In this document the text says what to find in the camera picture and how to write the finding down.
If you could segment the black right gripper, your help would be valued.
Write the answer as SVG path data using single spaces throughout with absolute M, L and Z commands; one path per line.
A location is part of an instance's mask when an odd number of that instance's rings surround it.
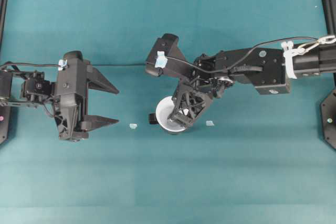
M 193 63 L 186 62 L 193 67 L 192 76 L 180 79 L 172 96 L 173 112 L 168 119 L 185 129 L 193 126 L 194 122 L 209 108 L 214 99 L 223 96 L 225 89 L 234 82 L 227 74 L 221 73 L 215 77 L 216 58 L 202 55 Z

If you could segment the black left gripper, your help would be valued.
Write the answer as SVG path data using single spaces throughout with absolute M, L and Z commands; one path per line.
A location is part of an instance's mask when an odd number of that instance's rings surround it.
M 52 104 L 59 139 L 80 141 L 98 128 L 116 124 L 119 120 L 98 115 L 86 115 L 88 88 L 118 94 L 119 90 L 90 61 L 59 60 Z

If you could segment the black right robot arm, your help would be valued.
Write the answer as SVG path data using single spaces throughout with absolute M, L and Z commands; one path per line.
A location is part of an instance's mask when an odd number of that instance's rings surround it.
M 290 80 L 335 72 L 335 39 L 294 44 L 283 41 L 282 48 L 255 46 L 201 55 L 186 61 L 178 45 L 165 52 L 163 73 L 179 79 L 171 97 L 172 109 L 166 122 L 173 132 L 193 126 L 214 99 L 223 96 L 235 83 L 251 84 L 259 94 L 290 92 Z

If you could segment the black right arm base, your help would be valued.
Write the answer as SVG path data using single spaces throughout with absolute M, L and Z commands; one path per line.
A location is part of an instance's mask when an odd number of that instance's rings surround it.
M 329 35 L 335 35 L 335 0 L 322 0 L 326 29 Z M 321 73 L 330 81 L 330 93 L 320 104 L 322 133 L 324 141 L 335 149 L 335 44 L 325 49 L 322 56 Z

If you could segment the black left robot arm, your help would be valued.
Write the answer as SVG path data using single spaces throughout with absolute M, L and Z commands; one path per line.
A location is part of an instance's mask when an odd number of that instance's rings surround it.
M 88 60 L 60 60 L 57 80 L 45 79 L 39 71 L 20 71 L 1 67 L 1 106 L 42 106 L 53 118 L 60 140 L 77 142 L 89 132 L 116 124 L 118 120 L 88 114 L 90 89 L 118 94 L 118 89 Z

